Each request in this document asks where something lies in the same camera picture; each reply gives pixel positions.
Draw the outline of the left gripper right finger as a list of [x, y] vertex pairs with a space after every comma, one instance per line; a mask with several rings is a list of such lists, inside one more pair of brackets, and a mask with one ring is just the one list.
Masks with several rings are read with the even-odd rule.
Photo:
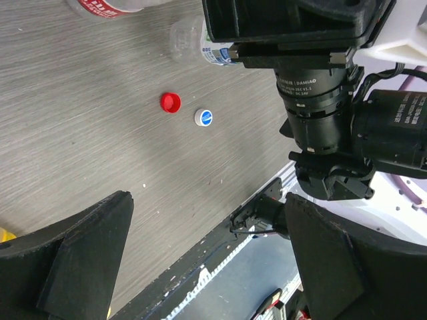
[[312, 319], [425, 319], [426, 247], [288, 193], [286, 223]]

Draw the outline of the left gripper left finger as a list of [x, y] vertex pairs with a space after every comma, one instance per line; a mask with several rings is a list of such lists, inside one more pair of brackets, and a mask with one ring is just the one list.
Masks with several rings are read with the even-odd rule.
[[116, 191], [1, 243], [2, 319], [107, 319], [134, 202]]

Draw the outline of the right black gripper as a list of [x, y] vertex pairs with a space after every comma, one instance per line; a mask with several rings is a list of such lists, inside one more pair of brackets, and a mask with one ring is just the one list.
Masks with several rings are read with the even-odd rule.
[[346, 68], [373, 46], [395, 1], [203, 1], [215, 43], [257, 69]]

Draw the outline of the yellow label bottle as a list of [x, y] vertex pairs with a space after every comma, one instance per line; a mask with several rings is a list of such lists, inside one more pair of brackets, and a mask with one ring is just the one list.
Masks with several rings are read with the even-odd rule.
[[10, 241], [12, 239], [16, 239], [16, 235], [12, 232], [7, 231], [6, 229], [0, 227], [0, 243], [4, 243]]

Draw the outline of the clear bottle blue green label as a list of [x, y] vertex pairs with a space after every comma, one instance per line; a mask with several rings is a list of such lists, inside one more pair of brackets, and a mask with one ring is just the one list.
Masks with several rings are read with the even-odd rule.
[[169, 31], [171, 58], [186, 65], [237, 65], [228, 52], [232, 45], [211, 40], [203, 15], [185, 17], [175, 22]]

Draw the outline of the white bottle cap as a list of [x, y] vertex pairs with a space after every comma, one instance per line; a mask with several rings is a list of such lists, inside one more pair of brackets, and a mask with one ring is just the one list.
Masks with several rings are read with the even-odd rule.
[[198, 109], [195, 112], [194, 121], [197, 126], [208, 127], [213, 121], [213, 113], [209, 109]]

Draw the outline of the red cap clear bottle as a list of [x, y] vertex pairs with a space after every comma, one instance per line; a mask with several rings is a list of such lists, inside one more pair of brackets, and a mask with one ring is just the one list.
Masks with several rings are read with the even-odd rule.
[[71, 8], [80, 14], [91, 14], [102, 19], [116, 19], [118, 17], [138, 13], [148, 7], [157, 7], [168, 0], [72, 0], [67, 1]]

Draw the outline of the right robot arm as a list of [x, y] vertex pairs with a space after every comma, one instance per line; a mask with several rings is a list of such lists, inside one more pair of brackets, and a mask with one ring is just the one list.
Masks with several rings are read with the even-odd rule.
[[271, 69], [300, 187], [347, 218], [426, 243], [425, 1], [204, 1], [207, 32], [232, 61]]

